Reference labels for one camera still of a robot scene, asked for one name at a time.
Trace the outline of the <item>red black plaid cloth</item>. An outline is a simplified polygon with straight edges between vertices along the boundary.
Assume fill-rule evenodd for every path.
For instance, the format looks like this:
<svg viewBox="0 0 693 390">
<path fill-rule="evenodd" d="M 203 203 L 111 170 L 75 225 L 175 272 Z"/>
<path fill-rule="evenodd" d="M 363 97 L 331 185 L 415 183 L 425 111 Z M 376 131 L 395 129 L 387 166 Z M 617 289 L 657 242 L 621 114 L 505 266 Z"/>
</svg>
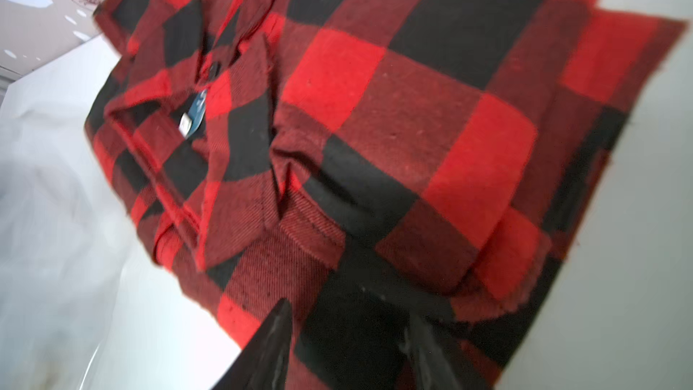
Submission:
<svg viewBox="0 0 693 390">
<path fill-rule="evenodd" d="M 684 21 L 597 0 L 104 0 L 85 128 L 153 263 L 290 389 L 411 389 L 411 315 L 493 385 Z"/>
</svg>

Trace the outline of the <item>clear plastic vacuum bag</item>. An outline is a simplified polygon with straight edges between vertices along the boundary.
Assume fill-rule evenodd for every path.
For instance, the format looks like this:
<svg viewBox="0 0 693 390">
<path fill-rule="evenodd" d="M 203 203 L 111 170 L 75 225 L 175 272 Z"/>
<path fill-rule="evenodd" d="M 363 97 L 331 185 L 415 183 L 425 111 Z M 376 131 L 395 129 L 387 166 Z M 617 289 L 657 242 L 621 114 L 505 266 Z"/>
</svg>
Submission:
<svg viewBox="0 0 693 390">
<path fill-rule="evenodd" d="M 47 104 L 1 126 L 1 386 L 88 389 L 125 254 L 113 248 L 66 150 L 79 115 Z"/>
</svg>

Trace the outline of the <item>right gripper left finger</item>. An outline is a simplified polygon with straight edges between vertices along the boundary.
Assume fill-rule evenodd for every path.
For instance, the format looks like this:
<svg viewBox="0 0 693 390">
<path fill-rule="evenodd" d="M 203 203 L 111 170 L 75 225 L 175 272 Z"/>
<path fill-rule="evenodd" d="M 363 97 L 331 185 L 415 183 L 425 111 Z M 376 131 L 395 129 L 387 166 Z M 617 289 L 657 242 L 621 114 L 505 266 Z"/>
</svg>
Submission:
<svg viewBox="0 0 693 390">
<path fill-rule="evenodd" d="M 292 341 L 292 305 L 281 299 L 213 390 L 285 390 Z"/>
</svg>

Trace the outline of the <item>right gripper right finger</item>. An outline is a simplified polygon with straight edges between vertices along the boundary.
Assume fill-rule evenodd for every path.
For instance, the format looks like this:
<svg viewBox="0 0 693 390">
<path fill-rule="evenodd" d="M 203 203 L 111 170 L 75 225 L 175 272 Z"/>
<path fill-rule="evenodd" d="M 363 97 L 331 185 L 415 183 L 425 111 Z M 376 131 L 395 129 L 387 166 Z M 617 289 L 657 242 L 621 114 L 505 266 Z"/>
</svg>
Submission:
<svg viewBox="0 0 693 390">
<path fill-rule="evenodd" d="M 411 313 L 402 352 L 410 361 L 418 390 L 484 390 L 487 381 L 444 328 Z"/>
</svg>

